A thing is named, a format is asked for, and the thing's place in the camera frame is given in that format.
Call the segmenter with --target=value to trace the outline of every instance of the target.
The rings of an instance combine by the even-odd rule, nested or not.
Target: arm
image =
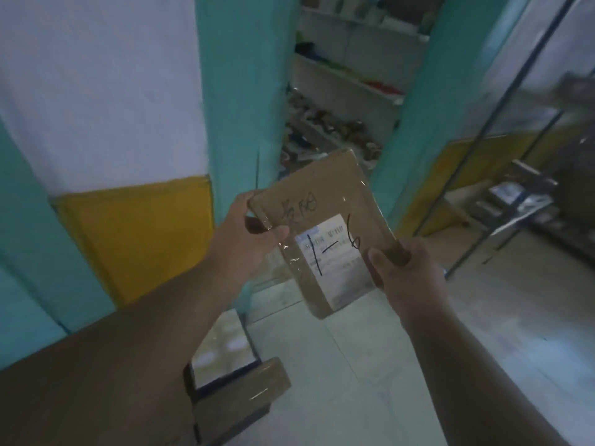
[[[568,445],[459,322],[446,282],[420,239],[411,261],[394,266],[371,250],[386,296],[415,349],[450,445]]]
[[[107,316],[0,373],[0,444],[130,444],[287,227],[256,235],[241,194],[205,259]]]

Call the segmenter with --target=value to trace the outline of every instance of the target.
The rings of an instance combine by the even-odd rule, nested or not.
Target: forearm
[[[182,378],[184,365],[239,291],[239,283],[205,261],[16,363],[0,374],[2,402],[10,407],[0,433],[6,441],[0,442],[22,442],[25,433],[32,444],[130,438],[168,383]]]
[[[406,325],[449,444],[567,444],[454,314]]]

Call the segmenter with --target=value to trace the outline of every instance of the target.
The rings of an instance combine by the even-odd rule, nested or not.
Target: yellow wall panel
[[[548,133],[533,150],[527,164],[536,168],[542,167],[547,159],[552,156],[554,150],[564,145],[578,131],[578,128],[568,128]],[[495,177],[511,160],[517,159],[523,154],[536,134],[533,132],[518,133],[487,138],[470,160],[467,161],[457,181],[450,189],[460,188],[477,183],[485,178]],[[397,237],[408,237],[413,234],[428,209],[430,209],[431,203],[440,194],[444,183],[446,183],[465,152],[469,149],[471,142],[472,140],[451,142],[444,148],[436,159],[430,175],[411,205],[409,205],[405,216],[395,231]],[[440,205],[424,226],[421,234],[429,235],[460,222],[460,218],[455,216],[447,207]]]
[[[213,232],[208,177],[65,195],[55,204],[119,306],[197,264]]]

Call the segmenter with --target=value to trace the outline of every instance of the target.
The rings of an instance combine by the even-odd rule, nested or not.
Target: floor
[[[457,250],[449,241],[461,234],[431,238],[441,262],[454,259],[444,251]],[[478,252],[449,282],[460,319],[576,446],[595,438],[593,288],[593,269],[529,232],[498,254]],[[446,444],[411,343],[381,292],[323,321],[293,281],[255,301],[249,334],[263,359],[281,359],[292,388],[229,444]]]

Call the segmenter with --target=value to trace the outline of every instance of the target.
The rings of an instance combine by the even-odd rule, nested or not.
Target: person's left hand
[[[246,216],[248,200],[255,194],[256,191],[250,191],[236,197],[215,230],[205,257],[227,278],[241,285],[256,272],[264,256],[289,234],[286,225],[267,231],[256,217]]]

